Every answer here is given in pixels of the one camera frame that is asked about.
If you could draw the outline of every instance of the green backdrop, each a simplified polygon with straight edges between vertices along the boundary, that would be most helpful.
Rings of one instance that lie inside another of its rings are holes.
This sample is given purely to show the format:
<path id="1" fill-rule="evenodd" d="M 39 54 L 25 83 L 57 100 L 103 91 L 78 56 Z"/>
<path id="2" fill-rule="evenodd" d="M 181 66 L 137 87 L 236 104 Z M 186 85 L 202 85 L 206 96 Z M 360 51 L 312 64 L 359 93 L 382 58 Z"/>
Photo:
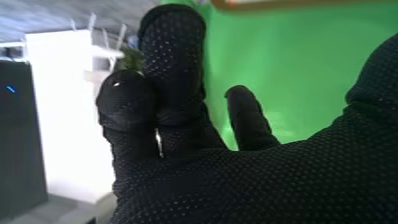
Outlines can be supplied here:
<path id="1" fill-rule="evenodd" d="M 224 93 L 238 84 L 256 93 L 279 140 L 302 140 L 341 115 L 366 58 L 398 31 L 398 4 L 256 13 L 195 8 L 208 24 L 206 101 L 225 143 L 234 149 Z"/>

